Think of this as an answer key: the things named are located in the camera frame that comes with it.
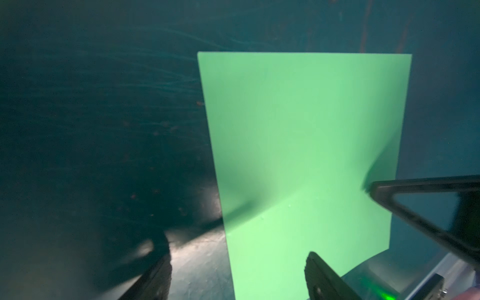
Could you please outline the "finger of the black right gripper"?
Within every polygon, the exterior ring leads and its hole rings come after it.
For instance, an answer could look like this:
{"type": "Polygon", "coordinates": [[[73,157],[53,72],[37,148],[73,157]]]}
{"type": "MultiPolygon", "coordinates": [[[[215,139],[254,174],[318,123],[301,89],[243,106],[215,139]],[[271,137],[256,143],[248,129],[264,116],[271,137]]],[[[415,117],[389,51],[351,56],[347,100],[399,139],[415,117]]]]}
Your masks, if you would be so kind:
{"type": "Polygon", "coordinates": [[[480,266],[480,177],[375,181],[370,197],[463,261],[480,266]]]}

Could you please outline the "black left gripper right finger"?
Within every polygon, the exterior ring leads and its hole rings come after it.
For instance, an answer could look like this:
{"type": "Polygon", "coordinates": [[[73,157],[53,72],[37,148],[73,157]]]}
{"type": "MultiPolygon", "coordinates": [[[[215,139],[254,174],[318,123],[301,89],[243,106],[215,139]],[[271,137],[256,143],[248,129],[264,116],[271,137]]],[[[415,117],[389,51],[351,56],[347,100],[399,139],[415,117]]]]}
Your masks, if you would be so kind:
{"type": "Polygon", "coordinates": [[[304,275],[310,300],[361,300],[314,251],[307,256],[304,275]]]}

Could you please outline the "green square paper sheet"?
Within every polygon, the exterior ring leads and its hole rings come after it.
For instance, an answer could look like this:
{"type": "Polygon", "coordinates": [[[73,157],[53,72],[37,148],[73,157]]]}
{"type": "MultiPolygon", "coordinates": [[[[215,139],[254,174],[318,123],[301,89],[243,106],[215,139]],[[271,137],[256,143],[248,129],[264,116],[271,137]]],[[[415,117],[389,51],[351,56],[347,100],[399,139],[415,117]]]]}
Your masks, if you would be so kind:
{"type": "Polygon", "coordinates": [[[197,58],[236,298],[305,300],[310,252],[342,276],[387,250],[367,188],[396,176],[411,55],[197,58]]]}

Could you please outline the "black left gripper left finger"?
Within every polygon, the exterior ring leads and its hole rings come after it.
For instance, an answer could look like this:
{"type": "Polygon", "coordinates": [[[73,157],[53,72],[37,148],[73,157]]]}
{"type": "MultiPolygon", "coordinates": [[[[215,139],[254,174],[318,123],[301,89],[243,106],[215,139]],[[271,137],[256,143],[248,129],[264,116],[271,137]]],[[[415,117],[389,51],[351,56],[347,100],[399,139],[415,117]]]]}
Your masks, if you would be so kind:
{"type": "Polygon", "coordinates": [[[167,300],[173,267],[170,253],[150,267],[119,300],[167,300]]]}

